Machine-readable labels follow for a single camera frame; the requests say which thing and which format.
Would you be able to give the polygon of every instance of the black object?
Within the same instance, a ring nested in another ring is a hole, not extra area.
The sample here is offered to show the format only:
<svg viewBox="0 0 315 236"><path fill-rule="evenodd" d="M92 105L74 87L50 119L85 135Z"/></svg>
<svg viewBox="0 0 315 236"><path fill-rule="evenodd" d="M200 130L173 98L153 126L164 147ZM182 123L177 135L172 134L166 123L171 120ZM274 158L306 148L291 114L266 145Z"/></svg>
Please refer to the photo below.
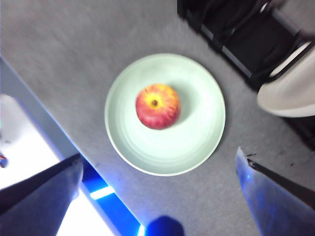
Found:
<svg viewBox="0 0 315 236"><path fill-rule="evenodd" d="M201 34L258 91L272 82L315 45L315 37L301 32L271 0L177 0L178 15ZM277 75L271 72L296 49L312 41ZM315 116L285 118L306 145L315 150Z"/></svg>
<svg viewBox="0 0 315 236"><path fill-rule="evenodd" d="M83 174L80 155L0 191L1 236L55 236Z"/></svg>

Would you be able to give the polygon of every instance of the blue led strip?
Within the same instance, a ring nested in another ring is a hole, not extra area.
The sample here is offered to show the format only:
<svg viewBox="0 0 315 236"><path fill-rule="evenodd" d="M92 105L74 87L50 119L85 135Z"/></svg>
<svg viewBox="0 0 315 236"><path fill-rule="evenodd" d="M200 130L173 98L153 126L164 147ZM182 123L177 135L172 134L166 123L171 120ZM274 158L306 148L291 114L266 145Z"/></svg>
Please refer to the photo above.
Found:
<svg viewBox="0 0 315 236"><path fill-rule="evenodd" d="M117 197L113 187L103 180L97 171L84 160L82 182L122 236L144 236L145 229Z"/></svg>

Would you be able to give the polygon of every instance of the apple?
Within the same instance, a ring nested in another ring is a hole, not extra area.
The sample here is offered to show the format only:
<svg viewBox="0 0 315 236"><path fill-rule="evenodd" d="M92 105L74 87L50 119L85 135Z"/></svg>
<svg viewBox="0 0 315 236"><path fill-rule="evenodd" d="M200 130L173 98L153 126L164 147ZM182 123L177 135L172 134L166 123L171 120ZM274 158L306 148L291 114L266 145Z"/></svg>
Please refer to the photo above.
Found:
<svg viewBox="0 0 315 236"><path fill-rule="evenodd" d="M148 128L165 129L173 125L181 114L177 92L168 85L153 84L137 96L136 111L139 120Z"/></svg>

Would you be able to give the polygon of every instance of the white surface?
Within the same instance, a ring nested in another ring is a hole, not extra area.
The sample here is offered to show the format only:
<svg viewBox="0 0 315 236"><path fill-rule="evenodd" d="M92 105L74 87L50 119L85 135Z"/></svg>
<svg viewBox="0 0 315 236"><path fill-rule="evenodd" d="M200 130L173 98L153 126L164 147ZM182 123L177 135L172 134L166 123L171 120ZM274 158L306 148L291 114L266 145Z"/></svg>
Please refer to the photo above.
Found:
<svg viewBox="0 0 315 236"><path fill-rule="evenodd" d="M259 106L281 117L315 116L315 48L257 95Z"/></svg>
<svg viewBox="0 0 315 236"><path fill-rule="evenodd" d="M0 168L0 189L29 178L60 162L21 106L0 94L1 153L8 165ZM113 236L82 190L70 204L58 236Z"/></svg>

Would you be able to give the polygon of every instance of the gray surface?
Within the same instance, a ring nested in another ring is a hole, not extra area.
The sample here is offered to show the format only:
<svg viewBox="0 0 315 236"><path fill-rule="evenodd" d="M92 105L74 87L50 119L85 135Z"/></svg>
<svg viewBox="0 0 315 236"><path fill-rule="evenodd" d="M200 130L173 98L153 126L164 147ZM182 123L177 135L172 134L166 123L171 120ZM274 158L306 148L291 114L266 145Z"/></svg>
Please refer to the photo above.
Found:
<svg viewBox="0 0 315 236"><path fill-rule="evenodd" d="M167 214L188 236L259 235L235 174L237 146L315 190L314 153L281 119L257 107L241 77L178 18L175 0L2 0L1 10L3 57L144 225ZM315 32L313 0L288 1L283 12ZM119 72L158 52L203 64L226 100L219 147L200 167L177 177L149 176L129 166L104 127L106 95Z"/></svg>

